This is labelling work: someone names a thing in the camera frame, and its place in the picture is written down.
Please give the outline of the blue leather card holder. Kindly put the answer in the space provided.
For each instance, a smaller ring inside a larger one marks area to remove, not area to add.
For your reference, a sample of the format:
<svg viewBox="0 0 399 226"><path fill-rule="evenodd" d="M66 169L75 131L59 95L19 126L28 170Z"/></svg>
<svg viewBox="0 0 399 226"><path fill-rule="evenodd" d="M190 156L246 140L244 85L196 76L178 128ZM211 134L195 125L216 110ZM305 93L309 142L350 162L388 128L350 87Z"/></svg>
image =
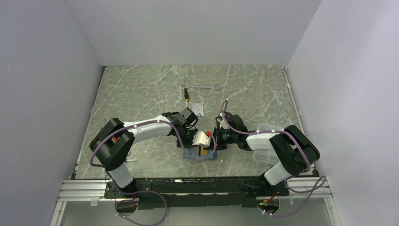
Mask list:
<svg viewBox="0 0 399 226"><path fill-rule="evenodd" d="M189 156L196 159L196 161L200 160L215 160L217 158L217 151L212 152L213 150L205 150L200 146L185 148L183 151L183 158L189 159Z"/></svg>

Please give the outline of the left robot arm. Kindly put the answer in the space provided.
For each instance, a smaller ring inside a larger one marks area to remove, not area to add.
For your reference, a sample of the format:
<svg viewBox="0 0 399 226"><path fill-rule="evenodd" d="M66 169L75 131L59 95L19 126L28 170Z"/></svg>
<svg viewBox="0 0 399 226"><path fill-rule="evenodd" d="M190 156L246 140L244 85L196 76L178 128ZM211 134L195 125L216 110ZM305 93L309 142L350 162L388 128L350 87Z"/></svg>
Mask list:
<svg viewBox="0 0 399 226"><path fill-rule="evenodd" d="M93 159L97 158L98 166L103 167L117 184L117 192L128 198L136 191L136 180L125 164L131 147L141 141L167 136L176 137L178 147L189 147L198 131L194 127L197 122L198 117L189 108L137 122L112 118L89 144L93 152L90 165L94 166Z"/></svg>

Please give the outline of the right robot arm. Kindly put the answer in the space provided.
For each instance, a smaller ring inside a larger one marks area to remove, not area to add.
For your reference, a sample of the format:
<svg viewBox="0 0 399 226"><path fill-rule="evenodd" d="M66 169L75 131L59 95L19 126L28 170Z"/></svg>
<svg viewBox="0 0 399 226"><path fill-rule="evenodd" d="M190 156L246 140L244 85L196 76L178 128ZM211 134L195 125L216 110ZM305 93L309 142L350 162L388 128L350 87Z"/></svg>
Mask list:
<svg viewBox="0 0 399 226"><path fill-rule="evenodd" d="M214 129L217 148L226 149L236 144L245 151L272 150L278 162L260 176L259 189L264 195L271 195L278 184L288 178L309 170L320 159L315 145L295 125L284 129L249 131L238 115L229 112L216 117Z"/></svg>

